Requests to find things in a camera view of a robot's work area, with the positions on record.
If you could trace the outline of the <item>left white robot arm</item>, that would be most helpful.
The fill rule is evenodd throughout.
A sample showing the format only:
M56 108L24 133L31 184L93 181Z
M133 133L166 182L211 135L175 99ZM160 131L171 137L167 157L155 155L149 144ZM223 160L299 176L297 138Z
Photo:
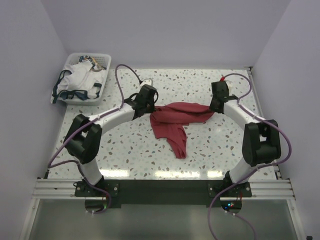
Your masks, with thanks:
M156 88L145 84L138 93L125 99L121 107L90 117L79 114L74 118L63 146L79 162L81 174L87 180L85 189L92 196L99 196L104 190L104 177L96 161L102 136L123 123L153 113L158 97Z

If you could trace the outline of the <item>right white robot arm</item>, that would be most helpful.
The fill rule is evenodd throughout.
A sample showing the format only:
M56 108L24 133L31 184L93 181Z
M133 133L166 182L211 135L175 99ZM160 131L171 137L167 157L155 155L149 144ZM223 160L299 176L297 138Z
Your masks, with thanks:
M211 84L210 110L231 118L242 130L242 158L224 177L223 192L230 197L240 190L240 184L249 179L249 173L264 164L270 164L281 156L280 134L274 127L275 120L258 120L252 111L240 107L238 97L229 93L225 81Z

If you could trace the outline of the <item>red tank top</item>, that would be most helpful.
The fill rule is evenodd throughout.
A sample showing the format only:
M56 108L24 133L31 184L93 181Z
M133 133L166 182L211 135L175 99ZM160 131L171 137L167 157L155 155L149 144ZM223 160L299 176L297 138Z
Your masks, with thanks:
M176 158L187 157L187 134L184 126L204 123L214 115L207 105L174 102L157 106L150 114L150 125L156 139L165 139Z

